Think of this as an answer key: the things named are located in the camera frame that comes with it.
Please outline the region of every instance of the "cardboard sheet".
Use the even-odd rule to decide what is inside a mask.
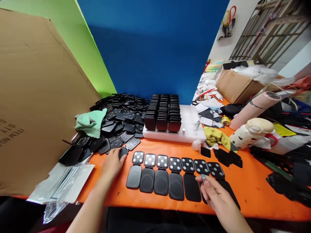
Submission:
[[[47,18],[0,9],[0,195],[29,195],[99,100]]]

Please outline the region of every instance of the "orange tablecloth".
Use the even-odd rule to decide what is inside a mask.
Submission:
[[[233,133],[229,127],[221,129],[226,135]],[[126,206],[136,208],[154,208],[166,210],[179,210],[202,214],[215,214],[215,212],[203,201],[192,202],[186,198],[184,201],[176,201],[167,196],[147,194],[137,190],[126,188],[126,180],[129,169],[132,166],[132,157],[135,151],[144,151],[145,154],[164,154],[168,157],[187,157],[192,159],[204,159],[209,162],[218,162],[212,151],[212,157],[206,158],[198,151],[194,151],[188,143],[178,143],[170,141],[159,141],[153,139],[142,139],[141,143],[130,151],[124,166],[110,188],[105,200],[105,206]],[[241,213],[245,217],[278,219],[288,221],[311,220],[311,208],[307,208],[298,202],[287,199],[284,195],[276,193],[266,181],[266,177],[272,173],[263,164],[253,158],[249,149],[239,150],[238,154],[243,160],[243,168],[233,164],[226,167],[221,164],[225,173],[225,180],[230,184],[240,206]],[[100,170],[106,155],[92,156],[90,163],[94,164],[94,170],[84,185],[78,200],[85,202],[91,192],[95,182],[100,176]]]

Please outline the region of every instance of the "yellow cloth rag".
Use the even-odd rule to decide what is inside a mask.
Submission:
[[[208,145],[213,146],[215,142],[222,144],[228,151],[231,149],[230,139],[219,129],[204,127],[204,133],[206,135],[206,142]]]

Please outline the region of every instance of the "white wall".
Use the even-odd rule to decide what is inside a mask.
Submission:
[[[236,23],[233,28],[233,35],[232,37],[222,38],[221,40],[218,40],[219,35],[217,35],[210,55],[208,56],[209,59],[212,61],[219,59],[229,60],[229,57],[239,41],[246,24],[252,16],[258,1],[259,0],[230,0],[227,10],[230,10],[232,6],[236,6]]]
[[[311,74],[311,41],[296,55],[288,64],[279,72],[286,78],[297,77],[303,78]]]

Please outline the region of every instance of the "beige bottle cap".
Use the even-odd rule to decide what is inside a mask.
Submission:
[[[272,133],[274,130],[274,125],[262,118],[253,118],[247,121],[245,127],[253,134],[266,135]]]

